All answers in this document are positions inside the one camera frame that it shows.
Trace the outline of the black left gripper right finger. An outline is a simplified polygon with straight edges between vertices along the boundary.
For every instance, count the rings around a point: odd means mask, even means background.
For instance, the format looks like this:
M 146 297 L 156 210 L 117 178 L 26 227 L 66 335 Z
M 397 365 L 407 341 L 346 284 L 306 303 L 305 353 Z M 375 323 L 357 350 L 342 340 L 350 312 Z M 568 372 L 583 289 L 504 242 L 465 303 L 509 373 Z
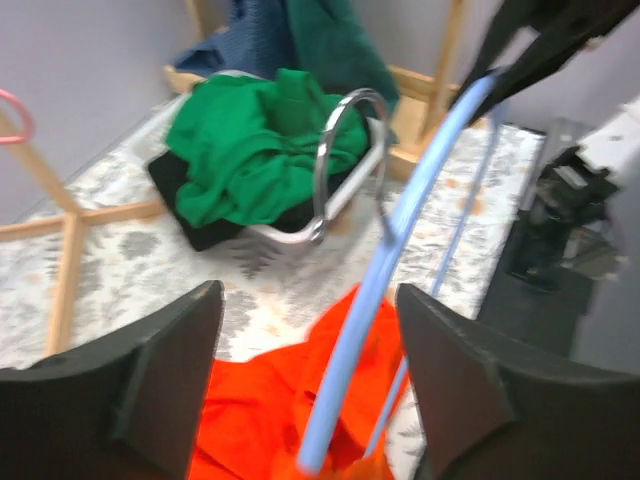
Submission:
M 425 447 L 419 479 L 635 479 L 639 379 L 467 319 L 418 287 L 396 303 Z

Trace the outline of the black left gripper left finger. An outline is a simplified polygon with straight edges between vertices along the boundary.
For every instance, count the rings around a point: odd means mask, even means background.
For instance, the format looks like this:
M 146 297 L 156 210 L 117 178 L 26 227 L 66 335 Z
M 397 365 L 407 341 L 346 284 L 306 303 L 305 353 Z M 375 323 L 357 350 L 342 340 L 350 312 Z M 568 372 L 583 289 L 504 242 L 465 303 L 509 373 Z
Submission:
M 2 369 L 2 478 L 186 478 L 223 312 L 223 284 L 206 281 L 107 335 Z

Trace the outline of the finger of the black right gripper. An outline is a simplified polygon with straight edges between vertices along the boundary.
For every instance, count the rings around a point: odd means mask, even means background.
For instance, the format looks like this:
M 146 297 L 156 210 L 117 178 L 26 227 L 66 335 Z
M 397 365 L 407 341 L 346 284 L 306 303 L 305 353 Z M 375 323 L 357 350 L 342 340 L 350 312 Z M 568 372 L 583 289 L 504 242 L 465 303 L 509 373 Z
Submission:
M 536 9 L 525 27 L 538 36 L 506 68 L 489 97 L 494 106 L 553 75 L 592 37 L 611 28 L 613 9 Z
M 474 64 L 461 84 L 462 94 L 477 79 L 483 77 L 493 62 L 511 43 L 516 33 L 527 26 L 537 9 L 534 0 L 504 0 L 485 32 Z

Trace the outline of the orange t shirt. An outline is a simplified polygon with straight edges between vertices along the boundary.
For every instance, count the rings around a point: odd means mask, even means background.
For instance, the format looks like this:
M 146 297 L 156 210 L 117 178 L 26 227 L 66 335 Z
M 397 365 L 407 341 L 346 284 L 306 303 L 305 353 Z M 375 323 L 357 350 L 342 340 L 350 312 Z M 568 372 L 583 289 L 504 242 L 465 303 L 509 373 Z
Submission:
M 214 363 L 189 478 L 301 478 L 295 457 L 353 299 L 348 294 L 335 303 L 301 343 L 247 362 Z M 402 354 L 395 306 L 383 300 L 355 369 L 321 478 L 392 478 L 383 440 L 371 456 L 364 452 Z

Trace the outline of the light blue hanger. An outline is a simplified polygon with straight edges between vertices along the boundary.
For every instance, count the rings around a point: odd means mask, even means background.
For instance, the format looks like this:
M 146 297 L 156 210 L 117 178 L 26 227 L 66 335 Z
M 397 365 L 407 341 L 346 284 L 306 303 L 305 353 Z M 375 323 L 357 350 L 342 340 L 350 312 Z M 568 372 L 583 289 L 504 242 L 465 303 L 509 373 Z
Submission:
M 316 396 L 296 466 L 316 475 L 322 469 L 345 395 L 358 364 L 378 305 L 409 240 L 425 200 L 433 189 L 450 151 L 482 101 L 497 89 L 501 68 L 475 81 L 456 101 L 449 116 L 415 168 L 393 213 L 382 216 L 380 241 L 346 317 Z

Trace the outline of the green t shirt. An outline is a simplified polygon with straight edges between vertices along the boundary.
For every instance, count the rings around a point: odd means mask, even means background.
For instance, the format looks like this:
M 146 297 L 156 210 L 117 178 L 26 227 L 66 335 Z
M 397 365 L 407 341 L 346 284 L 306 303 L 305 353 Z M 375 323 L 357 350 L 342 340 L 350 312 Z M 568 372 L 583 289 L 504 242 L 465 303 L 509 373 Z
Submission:
M 342 98 L 289 69 L 273 80 L 215 75 L 199 84 L 166 136 L 187 165 L 178 213 L 193 227 L 270 224 L 311 199 L 318 144 Z

